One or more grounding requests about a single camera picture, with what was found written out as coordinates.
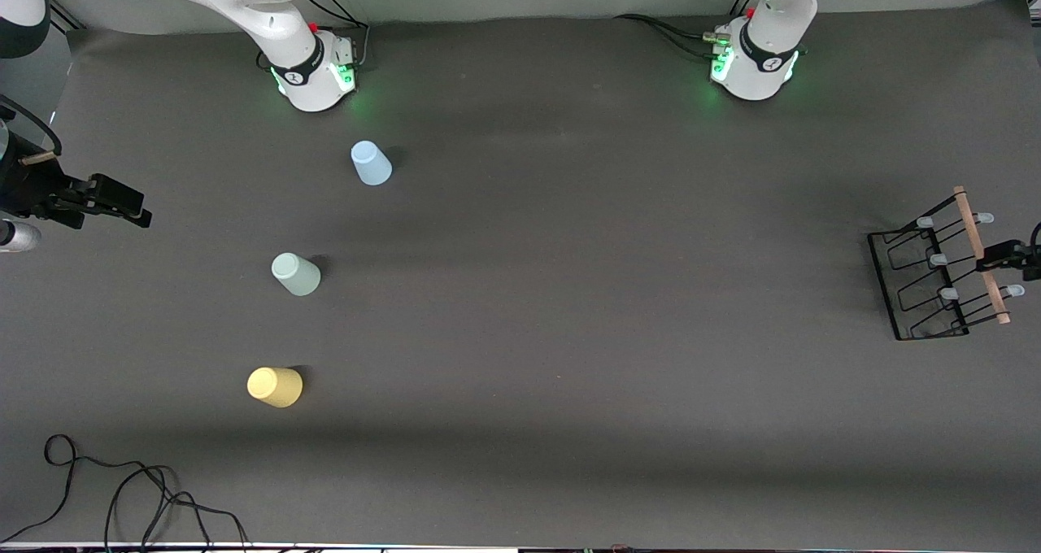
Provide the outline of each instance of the gray tabletop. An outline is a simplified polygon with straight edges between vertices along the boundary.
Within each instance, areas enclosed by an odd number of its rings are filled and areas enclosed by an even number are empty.
[[[1030,31],[1021,1],[824,15],[753,104],[642,24],[395,24],[319,115],[246,35],[80,37],[62,164],[155,221],[0,258],[0,527],[57,502],[65,432],[258,541],[1036,551],[1041,291],[897,343],[863,235],[956,183],[986,241],[1029,234]],[[313,295],[272,278],[284,251]],[[260,366],[302,367],[300,402],[250,399]],[[122,475],[84,468],[24,537],[99,538]],[[117,536],[154,501],[131,487]]]

